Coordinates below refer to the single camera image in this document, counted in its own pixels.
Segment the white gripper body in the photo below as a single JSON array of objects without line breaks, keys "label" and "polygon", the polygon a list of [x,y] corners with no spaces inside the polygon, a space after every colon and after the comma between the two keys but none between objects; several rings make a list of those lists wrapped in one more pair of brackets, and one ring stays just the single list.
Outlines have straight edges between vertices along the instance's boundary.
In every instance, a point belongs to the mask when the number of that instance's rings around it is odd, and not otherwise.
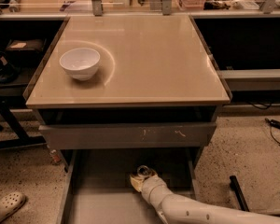
[{"label": "white gripper body", "polygon": [[155,175],[144,181],[141,194],[147,203],[161,203],[172,192],[168,189],[166,183]]}]

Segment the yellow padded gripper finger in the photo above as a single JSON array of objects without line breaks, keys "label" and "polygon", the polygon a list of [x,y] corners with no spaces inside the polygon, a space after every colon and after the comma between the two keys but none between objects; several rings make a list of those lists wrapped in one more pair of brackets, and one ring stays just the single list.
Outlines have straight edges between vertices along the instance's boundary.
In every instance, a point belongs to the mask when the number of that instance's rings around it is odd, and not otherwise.
[{"label": "yellow padded gripper finger", "polygon": [[146,179],[142,175],[130,174],[131,185],[138,192],[142,191],[142,187],[143,187],[143,184],[144,184],[145,180]]}]

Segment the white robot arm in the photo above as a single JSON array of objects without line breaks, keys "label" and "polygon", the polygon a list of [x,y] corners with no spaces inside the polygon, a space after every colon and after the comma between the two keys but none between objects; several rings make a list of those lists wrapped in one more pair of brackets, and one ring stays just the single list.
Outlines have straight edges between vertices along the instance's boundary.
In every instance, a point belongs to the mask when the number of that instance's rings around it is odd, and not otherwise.
[{"label": "white robot arm", "polygon": [[280,224],[280,217],[210,205],[174,194],[157,175],[130,175],[130,181],[164,224]]}]

